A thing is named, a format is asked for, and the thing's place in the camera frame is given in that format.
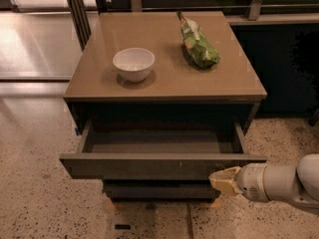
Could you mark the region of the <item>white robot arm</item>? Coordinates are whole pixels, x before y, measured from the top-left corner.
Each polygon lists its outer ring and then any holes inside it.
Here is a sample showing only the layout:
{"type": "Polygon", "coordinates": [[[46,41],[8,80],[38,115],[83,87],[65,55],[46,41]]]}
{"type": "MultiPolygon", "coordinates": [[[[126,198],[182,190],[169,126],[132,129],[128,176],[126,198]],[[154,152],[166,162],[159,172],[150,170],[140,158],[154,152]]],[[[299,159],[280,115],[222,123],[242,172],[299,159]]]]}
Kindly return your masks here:
{"type": "Polygon", "coordinates": [[[211,186],[223,194],[241,194],[253,202],[285,202],[319,214],[319,154],[303,156],[296,166],[249,163],[212,173],[211,186]]]}

